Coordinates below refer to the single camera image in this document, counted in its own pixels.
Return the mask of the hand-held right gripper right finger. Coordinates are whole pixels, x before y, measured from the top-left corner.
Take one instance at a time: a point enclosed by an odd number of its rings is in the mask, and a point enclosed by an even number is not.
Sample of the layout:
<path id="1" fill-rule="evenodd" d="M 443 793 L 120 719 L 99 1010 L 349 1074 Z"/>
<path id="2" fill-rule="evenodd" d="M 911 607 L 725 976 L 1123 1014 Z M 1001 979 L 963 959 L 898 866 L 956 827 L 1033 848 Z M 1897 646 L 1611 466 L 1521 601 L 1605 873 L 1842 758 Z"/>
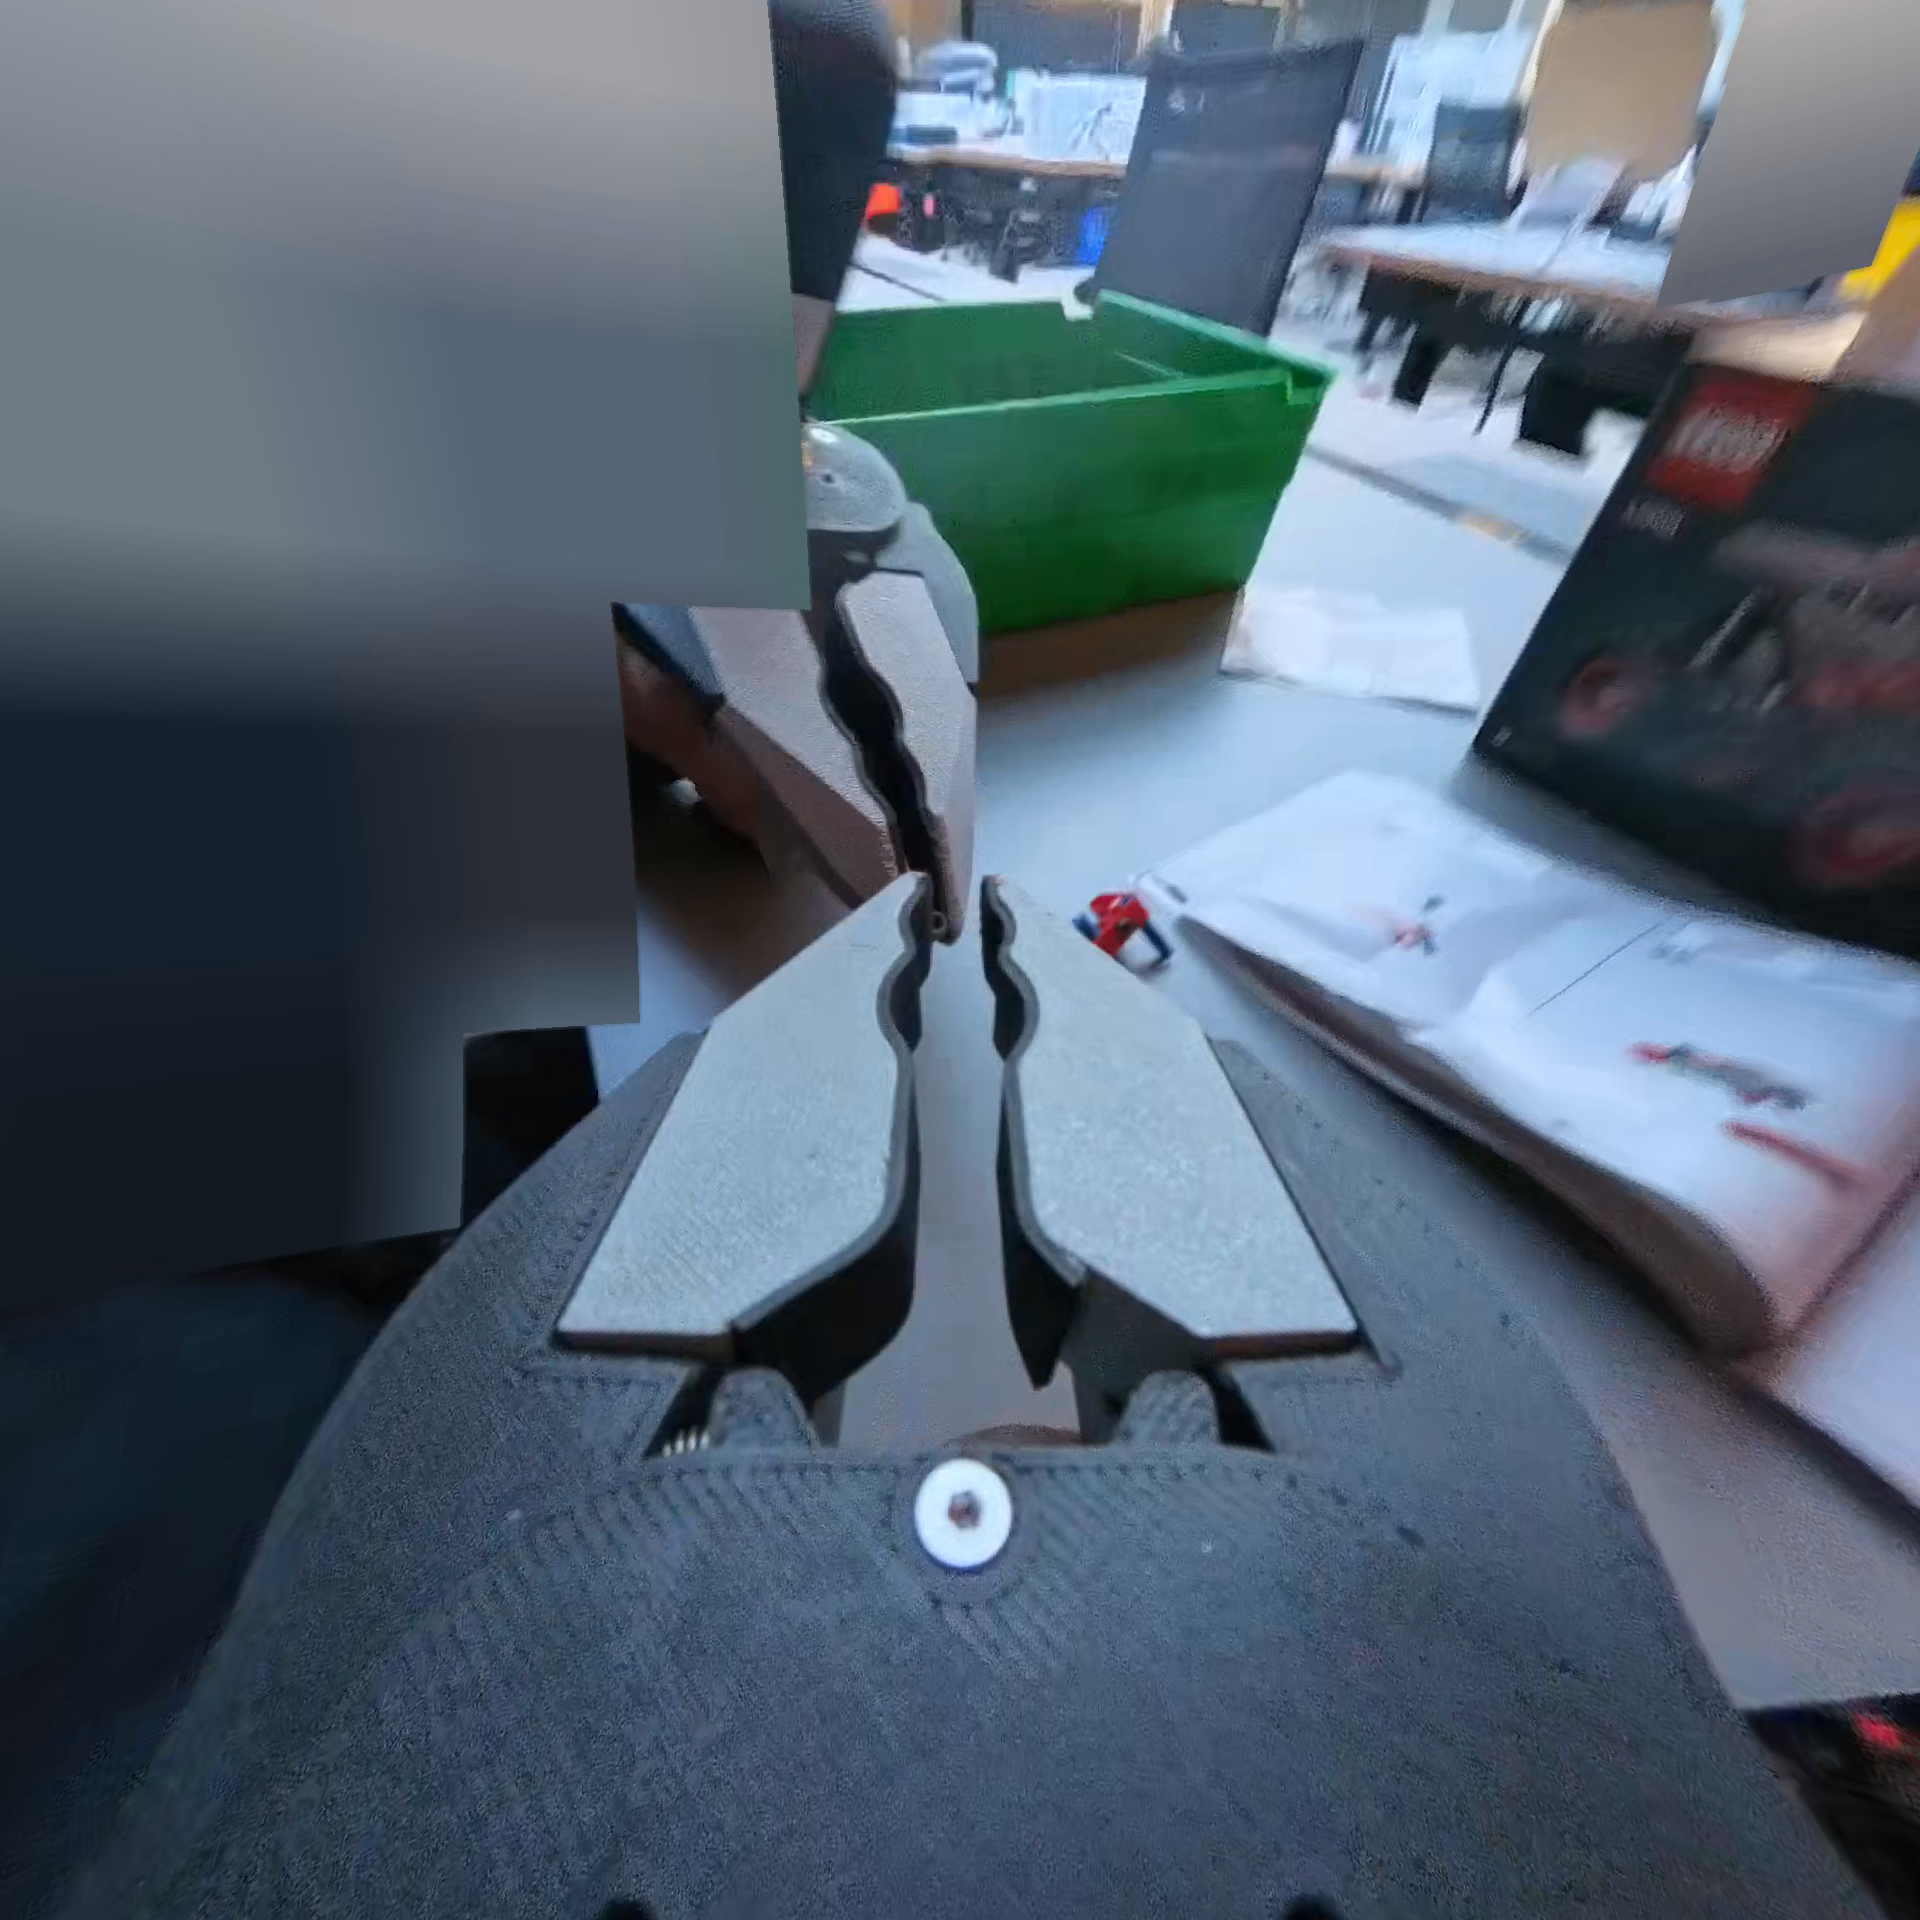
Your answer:
<path id="1" fill-rule="evenodd" d="M 1361 1320 L 1179 1001 L 1009 878 L 978 889 L 1004 1299 L 1033 1386 L 1346 1353 Z"/>

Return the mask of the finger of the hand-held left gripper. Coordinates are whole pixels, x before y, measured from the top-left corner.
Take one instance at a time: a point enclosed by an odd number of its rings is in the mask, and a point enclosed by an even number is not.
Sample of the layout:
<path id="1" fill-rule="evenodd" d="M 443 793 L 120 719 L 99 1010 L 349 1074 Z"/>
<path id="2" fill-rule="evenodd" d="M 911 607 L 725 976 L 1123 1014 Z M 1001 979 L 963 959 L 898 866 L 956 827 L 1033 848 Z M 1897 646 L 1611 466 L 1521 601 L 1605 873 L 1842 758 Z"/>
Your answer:
<path id="1" fill-rule="evenodd" d="M 843 903 L 904 872 L 896 824 L 826 699 L 826 660 L 797 611 L 696 609 L 719 686 L 716 731 L 748 767 L 759 818 Z"/>
<path id="2" fill-rule="evenodd" d="M 976 695 L 919 575 L 835 591 L 818 635 L 828 712 L 900 873 L 925 882 L 929 936 L 963 940 L 975 889 Z"/>

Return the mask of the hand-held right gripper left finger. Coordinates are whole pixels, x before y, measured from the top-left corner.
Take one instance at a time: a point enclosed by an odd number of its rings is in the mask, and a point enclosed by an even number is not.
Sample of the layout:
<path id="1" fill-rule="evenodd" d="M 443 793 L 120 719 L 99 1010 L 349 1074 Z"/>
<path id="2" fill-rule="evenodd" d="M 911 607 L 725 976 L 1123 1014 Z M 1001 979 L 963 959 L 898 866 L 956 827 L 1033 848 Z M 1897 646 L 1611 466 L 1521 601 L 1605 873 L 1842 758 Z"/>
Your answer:
<path id="1" fill-rule="evenodd" d="M 555 1324 L 583 1353 L 868 1363 L 914 1296 L 930 887 L 875 899 L 703 1034 Z"/>

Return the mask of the small red blue lego piece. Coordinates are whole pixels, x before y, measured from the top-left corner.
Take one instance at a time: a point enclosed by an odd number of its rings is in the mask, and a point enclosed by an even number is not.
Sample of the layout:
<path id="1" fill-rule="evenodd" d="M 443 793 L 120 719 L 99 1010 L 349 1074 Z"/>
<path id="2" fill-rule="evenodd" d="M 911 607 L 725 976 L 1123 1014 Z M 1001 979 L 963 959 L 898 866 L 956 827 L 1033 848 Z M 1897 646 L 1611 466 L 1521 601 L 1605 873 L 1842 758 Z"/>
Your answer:
<path id="1" fill-rule="evenodd" d="M 1084 910 L 1072 915 L 1072 927 L 1109 959 L 1123 959 L 1130 944 L 1151 950 L 1148 966 L 1159 969 L 1171 962 L 1173 947 L 1152 922 L 1151 907 L 1138 894 L 1109 891 L 1092 897 Z"/>

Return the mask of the white lego instruction booklet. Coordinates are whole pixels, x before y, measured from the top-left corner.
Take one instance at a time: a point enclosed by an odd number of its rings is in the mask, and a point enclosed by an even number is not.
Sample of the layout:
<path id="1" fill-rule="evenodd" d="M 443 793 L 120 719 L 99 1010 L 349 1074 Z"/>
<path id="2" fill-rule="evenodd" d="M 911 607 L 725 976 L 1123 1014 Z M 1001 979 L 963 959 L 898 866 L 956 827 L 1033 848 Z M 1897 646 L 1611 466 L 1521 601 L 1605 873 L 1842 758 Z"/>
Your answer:
<path id="1" fill-rule="evenodd" d="M 1364 774 L 1138 880 L 1577 1212 L 1714 1353 L 1795 1336 L 1914 1183 L 1914 966 L 1655 897 Z"/>

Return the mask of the black lego set box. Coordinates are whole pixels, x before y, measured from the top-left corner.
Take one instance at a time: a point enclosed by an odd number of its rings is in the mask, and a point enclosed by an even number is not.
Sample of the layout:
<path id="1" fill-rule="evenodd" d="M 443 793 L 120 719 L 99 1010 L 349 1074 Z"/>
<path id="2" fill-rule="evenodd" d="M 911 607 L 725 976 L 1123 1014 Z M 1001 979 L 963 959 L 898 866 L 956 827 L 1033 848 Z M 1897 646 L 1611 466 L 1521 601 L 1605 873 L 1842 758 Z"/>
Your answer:
<path id="1" fill-rule="evenodd" d="M 1778 922 L 1914 962 L 1916 387 L 1680 369 L 1474 753 Z"/>

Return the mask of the green plastic bin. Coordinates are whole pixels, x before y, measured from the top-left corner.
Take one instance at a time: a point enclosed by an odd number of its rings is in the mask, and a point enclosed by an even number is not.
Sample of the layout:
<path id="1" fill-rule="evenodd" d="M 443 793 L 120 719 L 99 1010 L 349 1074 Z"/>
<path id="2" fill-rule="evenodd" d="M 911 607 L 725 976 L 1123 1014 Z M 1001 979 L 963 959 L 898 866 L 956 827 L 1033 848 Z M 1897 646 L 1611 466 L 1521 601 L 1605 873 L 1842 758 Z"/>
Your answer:
<path id="1" fill-rule="evenodd" d="M 1105 295 L 1084 318 L 849 314 L 812 407 L 889 460 L 999 639 L 1247 587 L 1332 385 L 1255 335 Z"/>

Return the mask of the white line-drawing paper sheet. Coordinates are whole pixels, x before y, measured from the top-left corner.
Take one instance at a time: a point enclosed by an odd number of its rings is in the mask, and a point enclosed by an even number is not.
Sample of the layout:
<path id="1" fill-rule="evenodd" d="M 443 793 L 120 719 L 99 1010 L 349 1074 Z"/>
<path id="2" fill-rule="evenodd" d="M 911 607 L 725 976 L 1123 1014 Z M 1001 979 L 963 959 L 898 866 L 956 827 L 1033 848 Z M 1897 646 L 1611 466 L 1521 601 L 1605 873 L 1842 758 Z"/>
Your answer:
<path id="1" fill-rule="evenodd" d="M 1240 681 L 1440 713 L 1484 707 L 1465 615 L 1389 607 L 1364 593 L 1244 587 L 1219 670 Z"/>

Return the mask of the long wooden background desk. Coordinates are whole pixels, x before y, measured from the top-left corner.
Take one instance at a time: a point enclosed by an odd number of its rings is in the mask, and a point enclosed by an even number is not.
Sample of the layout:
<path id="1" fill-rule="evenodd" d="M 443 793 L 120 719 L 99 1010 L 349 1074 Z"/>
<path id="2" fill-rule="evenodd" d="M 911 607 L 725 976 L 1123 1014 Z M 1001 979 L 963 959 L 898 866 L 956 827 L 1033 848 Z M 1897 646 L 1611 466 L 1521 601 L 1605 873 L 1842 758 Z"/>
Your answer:
<path id="1" fill-rule="evenodd" d="M 1072 179 L 1116 183 L 1128 177 L 1128 158 L 1106 155 L 1043 155 L 1031 154 L 1021 143 L 1010 138 L 987 138 L 947 145 L 913 145 L 891 139 L 887 155 L 898 163 L 919 164 L 952 164 L 975 169 L 981 174 L 1001 174 L 1019 179 Z M 1377 186 L 1401 195 L 1420 195 L 1426 190 L 1426 169 L 1420 163 L 1400 163 L 1379 155 L 1340 155 L 1328 158 L 1328 179 L 1355 182 L 1361 186 Z"/>

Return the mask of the wooden office desk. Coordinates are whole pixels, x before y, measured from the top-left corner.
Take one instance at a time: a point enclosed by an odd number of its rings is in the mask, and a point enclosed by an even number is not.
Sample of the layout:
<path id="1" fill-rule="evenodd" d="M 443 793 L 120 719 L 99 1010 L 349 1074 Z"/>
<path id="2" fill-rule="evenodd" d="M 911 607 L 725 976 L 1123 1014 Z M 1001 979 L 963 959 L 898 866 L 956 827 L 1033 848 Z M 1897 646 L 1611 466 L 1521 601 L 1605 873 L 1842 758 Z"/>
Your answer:
<path id="1" fill-rule="evenodd" d="M 1586 452 L 1599 416 L 1651 422 L 1705 327 L 1701 310 L 1663 299 L 1667 259 L 1591 228 L 1500 224 L 1363 226 L 1313 252 L 1317 265 L 1361 280 L 1363 364 L 1380 327 L 1403 330 L 1394 406 L 1420 410 L 1452 355 L 1488 355 L 1495 371 L 1477 419 L 1488 426 L 1506 374 L 1528 358 L 1519 441 L 1570 460 Z"/>

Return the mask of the brown cardboard box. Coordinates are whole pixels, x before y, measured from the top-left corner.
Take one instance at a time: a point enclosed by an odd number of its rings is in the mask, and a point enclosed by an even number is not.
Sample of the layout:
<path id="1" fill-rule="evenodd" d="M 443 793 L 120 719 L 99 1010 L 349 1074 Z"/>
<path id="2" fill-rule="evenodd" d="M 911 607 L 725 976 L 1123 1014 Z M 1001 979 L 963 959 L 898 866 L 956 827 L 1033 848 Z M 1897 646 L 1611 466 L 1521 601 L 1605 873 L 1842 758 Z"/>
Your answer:
<path id="1" fill-rule="evenodd" d="M 1528 179 L 1585 160 L 1620 183 L 1669 174 L 1695 147 L 1716 51 L 1712 2 L 1554 6 L 1530 72 Z"/>

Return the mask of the yellow plastic object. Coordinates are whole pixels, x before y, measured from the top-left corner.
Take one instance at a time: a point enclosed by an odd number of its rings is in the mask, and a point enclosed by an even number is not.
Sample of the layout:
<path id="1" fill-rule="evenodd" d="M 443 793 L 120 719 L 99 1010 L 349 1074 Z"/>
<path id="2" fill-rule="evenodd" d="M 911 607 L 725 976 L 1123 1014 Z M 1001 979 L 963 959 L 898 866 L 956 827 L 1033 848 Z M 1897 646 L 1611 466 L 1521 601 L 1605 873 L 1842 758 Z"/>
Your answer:
<path id="1" fill-rule="evenodd" d="M 1842 280 L 1840 290 L 1849 304 L 1872 304 L 1879 298 L 1881 289 L 1889 286 L 1889 282 L 1916 249 L 1919 222 L 1919 188 L 1909 186 L 1889 217 L 1889 226 L 1884 232 L 1884 239 L 1879 240 L 1879 249 L 1872 256 L 1872 262 Z"/>

